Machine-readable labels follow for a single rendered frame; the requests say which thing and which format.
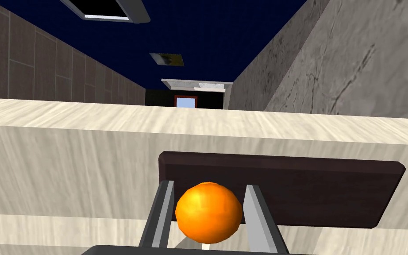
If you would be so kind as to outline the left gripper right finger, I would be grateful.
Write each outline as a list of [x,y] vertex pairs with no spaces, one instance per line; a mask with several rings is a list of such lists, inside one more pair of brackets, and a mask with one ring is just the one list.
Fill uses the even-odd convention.
[[243,213],[251,252],[289,253],[259,186],[246,186]]

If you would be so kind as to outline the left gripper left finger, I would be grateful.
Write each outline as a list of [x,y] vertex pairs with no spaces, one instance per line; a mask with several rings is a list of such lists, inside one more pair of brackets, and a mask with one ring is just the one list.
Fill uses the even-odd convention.
[[140,247],[167,247],[173,205],[174,181],[163,180],[158,186],[151,206],[139,243]]

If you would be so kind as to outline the orange ball knob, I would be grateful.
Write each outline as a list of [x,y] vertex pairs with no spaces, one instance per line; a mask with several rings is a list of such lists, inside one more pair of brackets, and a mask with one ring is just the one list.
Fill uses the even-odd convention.
[[214,244],[237,232],[242,220],[242,205],[228,188],[203,182],[180,197],[175,217],[186,237],[199,243]]

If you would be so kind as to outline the dark brown drawer front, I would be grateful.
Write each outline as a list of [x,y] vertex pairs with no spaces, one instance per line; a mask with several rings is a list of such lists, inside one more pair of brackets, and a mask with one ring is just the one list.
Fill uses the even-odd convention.
[[376,227],[406,168],[400,162],[164,151],[159,179],[174,198],[202,182],[231,190],[243,202],[259,186],[274,222],[287,226]]

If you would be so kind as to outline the red framed window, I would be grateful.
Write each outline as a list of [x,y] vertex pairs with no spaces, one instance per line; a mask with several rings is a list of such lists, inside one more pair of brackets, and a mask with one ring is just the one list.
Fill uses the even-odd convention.
[[174,106],[177,108],[197,108],[197,96],[174,96]]

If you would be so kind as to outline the grey framed dark window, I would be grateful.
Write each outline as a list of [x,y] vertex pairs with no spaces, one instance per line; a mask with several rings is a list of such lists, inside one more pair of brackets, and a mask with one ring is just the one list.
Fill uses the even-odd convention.
[[60,0],[84,20],[148,23],[142,0]]

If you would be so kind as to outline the small wall picture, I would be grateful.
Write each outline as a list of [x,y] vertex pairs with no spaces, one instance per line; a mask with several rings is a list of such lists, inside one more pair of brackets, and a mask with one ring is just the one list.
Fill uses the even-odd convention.
[[184,61],[180,54],[150,53],[150,56],[160,66],[184,66]]

